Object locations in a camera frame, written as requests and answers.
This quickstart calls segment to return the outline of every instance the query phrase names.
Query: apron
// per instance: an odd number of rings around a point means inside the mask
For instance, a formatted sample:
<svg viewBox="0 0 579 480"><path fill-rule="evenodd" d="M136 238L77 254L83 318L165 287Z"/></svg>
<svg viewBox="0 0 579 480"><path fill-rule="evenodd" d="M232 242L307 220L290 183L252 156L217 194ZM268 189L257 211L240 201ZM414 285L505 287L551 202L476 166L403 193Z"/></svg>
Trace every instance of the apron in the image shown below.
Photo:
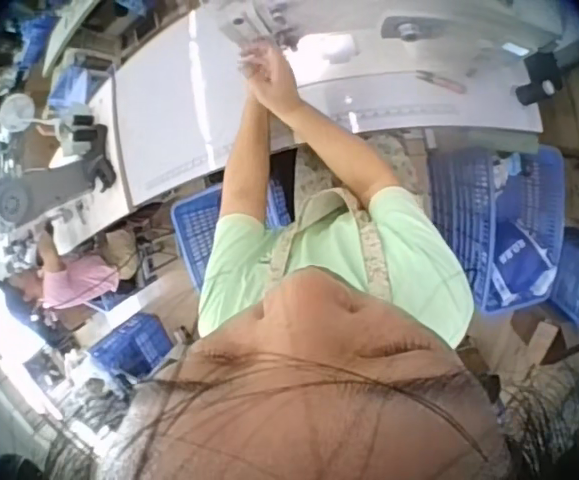
<svg viewBox="0 0 579 480"><path fill-rule="evenodd" d="M391 303L391 285L378 228L369 213L360 208L358 199L344 188L331 188L309 197L296 221L281 234L271 254L266 290L274 288L287 273L291 247L296 237L324 217L339 211L351 212L360 237L362 257L367 274L367 293Z"/></svg>
<svg viewBox="0 0 579 480"><path fill-rule="evenodd" d="M365 141L386 163L391 165L400 184L416 197L422 208L424 191L421 188L418 173L398 138L389 133L377 133L366 136ZM296 212L300 212L307 199L315 193L341 186L342 182L329 170L316 152L308 145L301 145L298 148L294 187Z"/></svg>

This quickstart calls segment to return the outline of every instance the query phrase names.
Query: closed eye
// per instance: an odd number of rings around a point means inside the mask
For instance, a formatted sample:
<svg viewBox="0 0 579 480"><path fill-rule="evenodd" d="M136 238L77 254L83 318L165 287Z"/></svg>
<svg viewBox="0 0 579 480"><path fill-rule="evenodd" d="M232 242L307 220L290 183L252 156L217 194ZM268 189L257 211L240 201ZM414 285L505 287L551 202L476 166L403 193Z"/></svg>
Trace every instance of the closed eye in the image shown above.
<svg viewBox="0 0 579 480"><path fill-rule="evenodd" d="M366 351L363 350L358 353L358 356L360 358L385 358L417 350L431 350L431 345L428 343L411 341L393 342Z"/></svg>

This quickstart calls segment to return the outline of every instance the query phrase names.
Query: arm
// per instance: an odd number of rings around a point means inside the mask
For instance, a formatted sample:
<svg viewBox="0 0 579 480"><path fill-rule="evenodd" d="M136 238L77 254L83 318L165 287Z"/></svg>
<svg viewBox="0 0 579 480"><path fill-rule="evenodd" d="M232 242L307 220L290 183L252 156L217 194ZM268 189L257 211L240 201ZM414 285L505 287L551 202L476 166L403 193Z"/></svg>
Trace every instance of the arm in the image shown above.
<svg viewBox="0 0 579 480"><path fill-rule="evenodd" d="M220 217L243 213L264 223L268 183L268 111L255 97L249 96L225 168Z"/></svg>
<svg viewBox="0 0 579 480"><path fill-rule="evenodd" d="M302 103L280 119L313 148L365 208L380 190L398 186L391 166L371 146L311 105Z"/></svg>
<svg viewBox="0 0 579 480"><path fill-rule="evenodd" d="M57 273L65 270L65 264L58 255L56 244L47 232L43 232L38 239L38 255L42 258L42 269L45 272Z"/></svg>
<svg viewBox="0 0 579 480"><path fill-rule="evenodd" d="M398 185L391 167L372 147L300 99L282 52L257 43L243 51L243 60L258 100L298 133L365 207L377 192Z"/></svg>

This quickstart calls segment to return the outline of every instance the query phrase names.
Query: plastic bag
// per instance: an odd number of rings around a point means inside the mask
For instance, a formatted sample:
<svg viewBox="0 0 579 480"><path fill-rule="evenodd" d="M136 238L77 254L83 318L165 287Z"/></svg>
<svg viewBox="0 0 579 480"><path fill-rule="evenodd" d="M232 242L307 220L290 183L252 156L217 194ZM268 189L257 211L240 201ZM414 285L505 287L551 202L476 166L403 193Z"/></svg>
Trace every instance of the plastic bag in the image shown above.
<svg viewBox="0 0 579 480"><path fill-rule="evenodd" d="M546 250L522 227L510 221L497 223L491 280L503 306L521 295L546 295L556 272Z"/></svg>

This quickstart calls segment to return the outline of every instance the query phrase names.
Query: white workbench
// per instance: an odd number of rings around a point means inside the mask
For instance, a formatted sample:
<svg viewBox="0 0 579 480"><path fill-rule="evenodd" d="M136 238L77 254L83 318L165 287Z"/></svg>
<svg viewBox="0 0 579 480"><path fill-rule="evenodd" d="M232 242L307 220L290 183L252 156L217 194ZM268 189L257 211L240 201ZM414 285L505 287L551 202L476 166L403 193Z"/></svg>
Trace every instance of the white workbench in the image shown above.
<svg viewBox="0 0 579 480"><path fill-rule="evenodd" d="M529 81L522 62L459 78L468 88L459 95L416 79L416 69L436 68L437 61L421 63L403 52L377 55L373 41L362 37L369 57L348 65L305 67L296 63L305 59L294 56L303 98L356 133L432 126L542 131L538 107L523 107L512 91ZM105 84L91 106L110 127L108 154L119 182L90 196L87 224L67 225L59 234L61 250L134 206L225 166L246 96L238 59L237 46L201 8L161 32L117 72L117 131L112 82ZM296 143L284 126L272 129L272 150Z"/></svg>
<svg viewBox="0 0 579 480"><path fill-rule="evenodd" d="M119 142L116 138L112 90L113 82L106 82L91 99L89 105L94 111L96 122L106 125L109 129L107 157L118 175L118 180L105 192L101 192L101 185L98 183L93 192L65 206L71 211L72 218L67 223L61 220L53 222L54 241L61 254L70 252L80 243L131 212L127 196L126 177L120 160ZM62 150L59 149L50 166L62 165L65 160L75 160L75 158L63 159ZM78 202L81 202L83 206L82 216L76 211L76 203Z"/></svg>

